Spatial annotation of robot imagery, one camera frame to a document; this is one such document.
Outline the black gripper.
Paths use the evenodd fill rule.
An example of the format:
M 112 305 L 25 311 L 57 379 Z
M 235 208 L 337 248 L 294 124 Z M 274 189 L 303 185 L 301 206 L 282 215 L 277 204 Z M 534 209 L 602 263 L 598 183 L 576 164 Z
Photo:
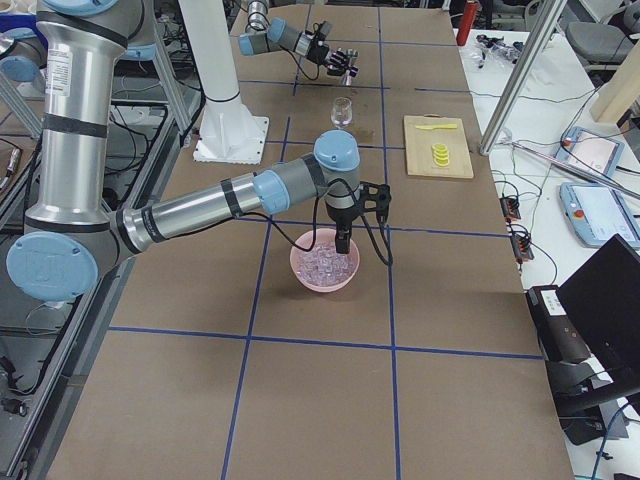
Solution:
M 324 66 L 328 75 L 345 74 L 345 53 L 331 49 L 324 42 L 312 42 L 305 58 L 315 65 Z
M 356 218 L 353 212 L 330 212 L 335 223 L 335 249 L 337 253 L 349 253 L 351 248 L 352 225 Z

